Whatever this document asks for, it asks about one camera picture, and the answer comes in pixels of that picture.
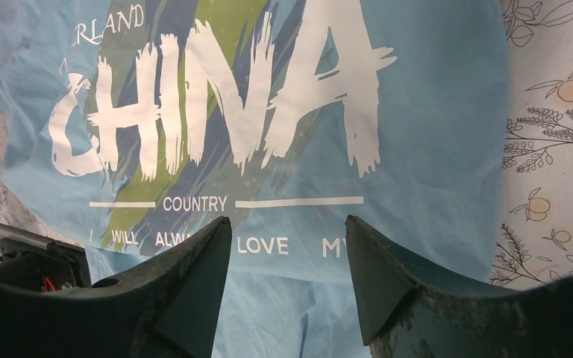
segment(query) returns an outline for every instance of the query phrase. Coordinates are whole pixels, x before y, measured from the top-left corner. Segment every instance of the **circular hole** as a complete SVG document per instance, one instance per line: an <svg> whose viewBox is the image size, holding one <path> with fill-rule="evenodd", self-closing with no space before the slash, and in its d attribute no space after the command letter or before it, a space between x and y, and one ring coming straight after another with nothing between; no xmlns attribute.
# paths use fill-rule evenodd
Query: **circular hole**
<svg viewBox="0 0 573 358"><path fill-rule="evenodd" d="M118 282L119 282L119 280L116 278L112 278L112 277L104 278L104 279L96 282L95 284L93 284L91 286L91 288L99 289L101 287L111 287L111 286L115 286Z"/></svg>

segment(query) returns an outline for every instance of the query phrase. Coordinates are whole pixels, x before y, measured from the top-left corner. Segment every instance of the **white horizontal line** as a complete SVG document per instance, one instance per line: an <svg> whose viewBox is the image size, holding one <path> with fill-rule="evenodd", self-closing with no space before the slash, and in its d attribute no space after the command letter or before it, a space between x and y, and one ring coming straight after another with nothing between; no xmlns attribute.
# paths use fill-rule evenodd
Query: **white horizontal line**
<svg viewBox="0 0 573 358"><path fill-rule="evenodd" d="M341 196L336 198L298 198L260 201L236 201L239 208L255 209L261 207L309 207L323 205L363 204L363 196Z"/></svg>
<svg viewBox="0 0 573 358"><path fill-rule="evenodd" d="M115 203L101 203L97 201L91 201L89 207L154 207L154 201L117 201Z"/></svg>

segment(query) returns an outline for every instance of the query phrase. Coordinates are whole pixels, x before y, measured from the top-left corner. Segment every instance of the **light blue fabric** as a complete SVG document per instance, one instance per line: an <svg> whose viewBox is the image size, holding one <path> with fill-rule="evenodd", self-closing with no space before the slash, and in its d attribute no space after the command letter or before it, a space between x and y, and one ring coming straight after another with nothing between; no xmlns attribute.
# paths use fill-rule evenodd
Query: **light blue fabric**
<svg viewBox="0 0 573 358"><path fill-rule="evenodd" d="M207 121L202 162L186 164L167 181L160 179L165 169L157 170L159 179L141 181L136 143L143 138L135 128L117 132L121 170L79 177L61 174L52 164L48 119L69 92L67 71L92 84L90 91L77 94L78 106L67 125L72 154L78 155L87 152L90 137L98 135L84 121L97 111L93 97L98 56L109 59L113 78L124 83L112 91L113 105L120 107L136 101L134 55L148 41L159 46L160 35L174 34L183 50L195 9L196 16L203 16L202 22L209 18L215 29L223 23L237 24L237 19L228 18L236 9L219 13L217 7L210 10L207 0L139 3L145 9L146 30L135 30L139 36L134 37L105 34L98 46L73 45L76 26L99 19L95 26L100 34L109 13L130 12L131 4L0 0L0 108L10 134L1 179L49 227L87 245L94 281L165 249L157 245L158 232L192 233L224 214L232 217L234 241L215 357L368 357L368 349L361 347L341 242L348 214L363 217L391 239L445 267L486 279L501 203L502 134L508 109L508 57L499 1L361 1L372 48L393 47L391 55L398 56L377 72L380 160L362 177L357 164L347 160L342 103L313 111L302 122L306 127L299 128L303 134L296 134L288 156L272 158L264 169L261 144L241 174L231 159L223 115L214 110ZM292 41L308 3L248 3L237 1L240 9L248 6L253 11L237 15L248 19L227 31L234 31L238 39L255 24L257 40L264 26L262 12L272 14L275 93L291 65ZM329 6L328 13L337 10ZM227 31L217 31L217 38L229 41ZM331 32L322 54L310 55L314 61L322 57L318 73L342 60L339 50L334 52L332 36L339 35ZM251 44L244 40L247 37L240 38L235 53L226 55L231 55L238 90L245 98ZM226 44L219 44L225 53ZM166 162L162 151L159 163ZM137 200L136 193L147 195L154 186L160 191L149 200L157 205L141 216L90 204ZM234 200L351 196L363 197L363 204L166 212L162 200L175 195L229 195L231 205ZM115 229L129 230L139 245L113 244ZM277 236L288 237L288 255L277 254L278 242L271 254L250 254L245 246L249 237ZM327 246L325 257L322 238L329 243L339 239L334 249ZM338 247L343 251L337 254Z"/></svg>

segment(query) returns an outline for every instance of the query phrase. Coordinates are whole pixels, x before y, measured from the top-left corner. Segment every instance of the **black plastic part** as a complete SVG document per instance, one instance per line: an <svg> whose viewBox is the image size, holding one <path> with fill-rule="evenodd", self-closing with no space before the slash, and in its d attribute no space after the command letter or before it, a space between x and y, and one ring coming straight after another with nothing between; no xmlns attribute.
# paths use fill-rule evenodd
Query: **black plastic part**
<svg viewBox="0 0 573 358"><path fill-rule="evenodd" d="M6 237L0 239L0 249L4 263L11 260L11 257L34 255L41 274L49 277L56 289L91 286L87 257L81 248L56 242L38 248ZM35 291L39 292L41 286L42 281Z"/></svg>
<svg viewBox="0 0 573 358"><path fill-rule="evenodd" d="M0 283L38 291L43 285L43 277L37 258L33 254L27 254L0 263Z"/></svg>
<svg viewBox="0 0 573 358"><path fill-rule="evenodd" d="M230 249L229 219L219 218L91 288L0 284L0 357L211 357Z"/></svg>
<svg viewBox="0 0 573 358"><path fill-rule="evenodd" d="M346 222L364 345L381 357L573 357L573 277L513 291L456 274Z"/></svg>

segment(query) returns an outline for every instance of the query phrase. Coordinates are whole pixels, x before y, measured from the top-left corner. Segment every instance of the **red wire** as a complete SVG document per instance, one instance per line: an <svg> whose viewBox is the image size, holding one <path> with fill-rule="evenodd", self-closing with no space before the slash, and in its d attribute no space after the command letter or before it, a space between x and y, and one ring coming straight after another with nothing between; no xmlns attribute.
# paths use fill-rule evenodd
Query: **red wire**
<svg viewBox="0 0 573 358"><path fill-rule="evenodd" d="M45 277L45 282L47 282L49 284L52 291L56 290L56 286L54 286L54 283L49 279L49 277Z"/></svg>

